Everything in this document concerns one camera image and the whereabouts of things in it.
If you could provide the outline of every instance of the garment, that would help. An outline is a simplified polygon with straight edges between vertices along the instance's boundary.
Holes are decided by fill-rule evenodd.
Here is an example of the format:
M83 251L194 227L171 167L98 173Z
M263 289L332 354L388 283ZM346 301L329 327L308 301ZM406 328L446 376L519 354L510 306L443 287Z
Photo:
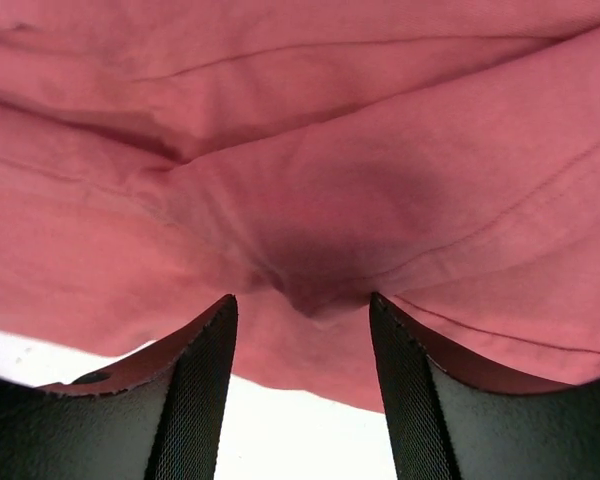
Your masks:
M373 291L600 376L600 0L0 1L0 329L380 409Z

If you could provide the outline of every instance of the pink fabric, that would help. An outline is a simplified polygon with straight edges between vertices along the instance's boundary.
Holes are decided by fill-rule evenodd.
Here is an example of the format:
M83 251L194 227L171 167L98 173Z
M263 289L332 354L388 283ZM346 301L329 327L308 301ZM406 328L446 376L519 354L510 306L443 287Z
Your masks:
M365 304L600 376L600 0L0 0L0 329L380 409Z

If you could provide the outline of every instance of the red cloth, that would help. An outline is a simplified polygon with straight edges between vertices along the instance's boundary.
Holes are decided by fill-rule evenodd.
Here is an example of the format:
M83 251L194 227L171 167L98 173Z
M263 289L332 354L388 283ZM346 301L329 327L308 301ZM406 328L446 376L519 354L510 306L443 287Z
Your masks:
M600 0L0 0L0 329L364 408L365 304L600 376Z

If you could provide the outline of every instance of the crumpled red cloth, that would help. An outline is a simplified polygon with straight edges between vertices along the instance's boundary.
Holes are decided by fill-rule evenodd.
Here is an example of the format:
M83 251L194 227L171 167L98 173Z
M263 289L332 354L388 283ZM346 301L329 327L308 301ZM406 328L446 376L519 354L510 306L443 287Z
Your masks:
M600 376L600 0L0 0L0 329L381 409L366 302Z

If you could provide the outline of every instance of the white surface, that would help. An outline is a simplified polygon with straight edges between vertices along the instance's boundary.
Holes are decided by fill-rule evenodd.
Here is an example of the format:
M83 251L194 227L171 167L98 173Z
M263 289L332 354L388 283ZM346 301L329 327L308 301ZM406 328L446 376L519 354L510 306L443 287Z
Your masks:
M0 377L70 383L119 358L0 332ZM216 480L396 478L384 415L232 376Z

